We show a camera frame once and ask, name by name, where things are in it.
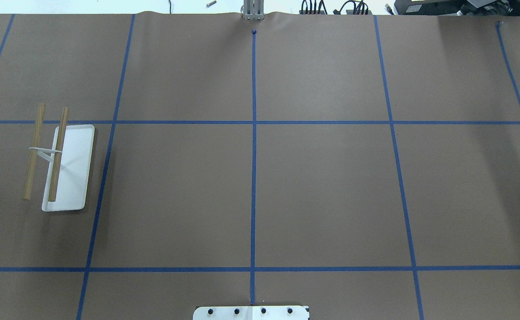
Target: wooden stick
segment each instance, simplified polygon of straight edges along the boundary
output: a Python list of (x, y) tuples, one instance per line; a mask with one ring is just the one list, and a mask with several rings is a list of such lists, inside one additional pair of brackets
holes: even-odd
[[(35, 130), (33, 132), (33, 140), (31, 146), (38, 148), (41, 138), (41, 128), (43, 127), (43, 118), (45, 116), (45, 104), (40, 103), (37, 108), (37, 118), (35, 118)], [(29, 149), (29, 161), (27, 161), (27, 175), (25, 177), (25, 187), (23, 190), (23, 200), (31, 200), (31, 191), (33, 190), (33, 178), (35, 176), (35, 165), (37, 163), (37, 150)]]
[[(56, 138), (55, 150), (63, 151), (64, 135), (67, 132), (68, 108), (63, 110), (63, 116), (60, 119), (59, 135)], [(49, 202), (56, 201), (56, 190), (59, 187), (60, 160), (63, 157), (62, 152), (55, 152), (55, 160), (52, 163), (51, 187), (48, 193)]]

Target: metal bracket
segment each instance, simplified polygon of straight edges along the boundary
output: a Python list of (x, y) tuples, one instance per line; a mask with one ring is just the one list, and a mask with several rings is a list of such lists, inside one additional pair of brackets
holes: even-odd
[(37, 148), (37, 147), (29, 147), (37, 150), (37, 156), (40, 156), (41, 158), (47, 160), (48, 162), (53, 162), (55, 160), (55, 156), (49, 156), (47, 153), (56, 153), (56, 152), (62, 152), (60, 150), (55, 150), (53, 148)]
[(244, 20), (264, 20), (264, 0), (244, 0), (242, 18)]
[(309, 320), (308, 306), (199, 307), (193, 320)]

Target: white plate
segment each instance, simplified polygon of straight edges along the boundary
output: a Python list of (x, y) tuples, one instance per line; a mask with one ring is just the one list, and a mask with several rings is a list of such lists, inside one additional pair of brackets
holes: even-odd
[[(59, 127), (55, 129), (52, 148), (56, 146)], [(84, 208), (90, 174), (90, 160), (94, 144), (93, 125), (67, 126), (64, 135), (63, 156), (60, 162), (59, 186), (56, 201), (48, 201), (51, 187), (52, 162), (49, 163), (47, 183), (43, 194), (43, 211), (67, 211)]]

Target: cable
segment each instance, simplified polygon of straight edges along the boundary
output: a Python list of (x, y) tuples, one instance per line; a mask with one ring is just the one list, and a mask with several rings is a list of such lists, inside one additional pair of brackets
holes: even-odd
[(317, 9), (317, 14), (319, 14), (321, 12), (321, 6), (323, 6), (323, 12), (325, 12), (325, 14), (327, 14), (327, 8), (325, 7), (325, 2), (323, 2), (323, 0), (321, 0), (319, 2), (319, 8)]
[(386, 10), (386, 12), (388, 12), (389, 14), (392, 14), (394, 16), (394, 12), (392, 12), (392, 8), (390, 8), (390, 6), (388, 4), (384, 5), (384, 9)]
[(368, 14), (368, 5), (365, 4), (362, 0), (347, 0), (339, 10), (333, 10), (333, 14), (341, 14), (341, 11), (343, 11), (343, 8), (349, 2), (353, 4), (353, 14)]
[(333, 10), (333, 14), (341, 14), (341, 11), (343, 11), (343, 8), (345, 7), (346, 4), (348, 4), (349, 2), (352, 2), (353, 3), (353, 11), (355, 10), (355, 8), (357, 7), (357, 1), (354, 1), (354, 0), (347, 0), (343, 6), (341, 6), (341, 8), (339, 10), (335, 9)]

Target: black device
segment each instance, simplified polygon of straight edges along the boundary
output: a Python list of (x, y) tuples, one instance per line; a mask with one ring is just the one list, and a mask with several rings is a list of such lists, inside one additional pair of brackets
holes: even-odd
[(467, 0), (395, 0), (394, 8), (400, 15), (442, 16), (456, 13)]
[(313, 10), (311, 13), (309, 12), (309, 10), (300, 10), (299, 11), (299, 14), (325, 14), (325, 11), (323, 10)]
[(520, 16), (520, 0), (395, 0), (394, 8), (400, 15)]

